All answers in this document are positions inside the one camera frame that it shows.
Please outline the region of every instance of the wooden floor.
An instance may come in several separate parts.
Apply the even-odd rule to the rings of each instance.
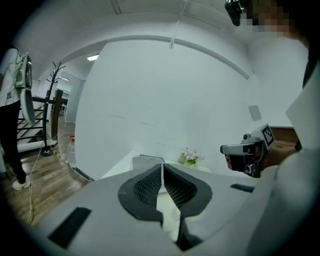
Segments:
[[[70,136],[75,134],[75,125],[65,123],[62,117],[58,123],[58,145],[54,147],[60,155],[67,159],[67,146]],[[22,167],[25,171],[31,171],[38,152],[21,156]],[[27,222],[29,217],[29,189],[15,191],[12,183],[16,180],[10,166],[6,165],[9,177],[4,175],[0,178],[0,185],[4,191],[7,203],[12,208],[17,218]],[[59,203],[85,186],[88,181],[62,162],[57,155],[40,155],[37,165],[32,174],[33,192],[32,201],[34,205],[34,219],[31,225],[36,225],[43,216]]]

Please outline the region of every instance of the black pants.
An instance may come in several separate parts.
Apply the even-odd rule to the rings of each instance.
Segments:
[[[20,111],[20,101],[0,107],[0,141],[7,161],[19,183],[26,182],[26,173],[22,169],[18,154],[17,128]]]

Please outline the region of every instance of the white sleeve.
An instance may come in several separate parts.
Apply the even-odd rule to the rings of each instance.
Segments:
[[[2,61],[0,63],[0,74],[5,75],[8,66],[16,61],[17,49],[9,49],[5,52]]]

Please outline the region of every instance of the ceiling light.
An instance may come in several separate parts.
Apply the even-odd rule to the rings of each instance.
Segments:
[[[62,79],[64,79],[64,80],[67,80],[67,81],[69,81],[68,79],[66,79],[66,78],[64,78],[64,77],[62,77],[62,76],[59,76],[59,78],[62,78]]]
[[[88,57],[87,60],[88,60],[88,61],[95,61],[96,59],[98,59],[98,57],[99,57],[99,54],[98,54],[98,55],[91,56],[91,57]]]

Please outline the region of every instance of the white shoe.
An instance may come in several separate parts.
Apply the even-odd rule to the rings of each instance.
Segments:
[[[30,177],[29,175],[27,175],[25,177],[25,183],[23,184],[20,184],[17,180],[12,183],[12,187],[15,189],[15,190],[22,190],[22,189],[26,189],[26,188],[29,188],[31,185],[31,181],[30,181]]]

